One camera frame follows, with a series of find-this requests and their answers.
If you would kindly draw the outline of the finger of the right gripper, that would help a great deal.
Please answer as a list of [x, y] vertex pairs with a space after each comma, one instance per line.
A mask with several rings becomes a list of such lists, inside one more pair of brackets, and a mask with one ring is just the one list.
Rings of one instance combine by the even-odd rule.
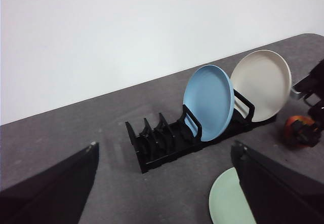
[[323, 131], [323, 127], [319, 127], [316, 123], [308, 125], [303, 122], [293, 122], [291, 128], [293, 144], [307, 147], [316, 146]]

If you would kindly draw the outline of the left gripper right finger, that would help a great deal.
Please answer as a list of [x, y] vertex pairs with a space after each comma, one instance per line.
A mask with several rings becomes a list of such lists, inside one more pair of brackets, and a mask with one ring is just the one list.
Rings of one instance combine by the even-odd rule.
[[240, 141], [231, 161], [256, 223], [323, 223], [323, 183]]

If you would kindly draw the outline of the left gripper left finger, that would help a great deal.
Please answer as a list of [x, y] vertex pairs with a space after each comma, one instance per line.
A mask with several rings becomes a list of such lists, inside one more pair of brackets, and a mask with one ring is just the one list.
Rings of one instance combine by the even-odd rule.
[[94, 185], [99, 143], [1, 191], [1, 223], [78, 223]]

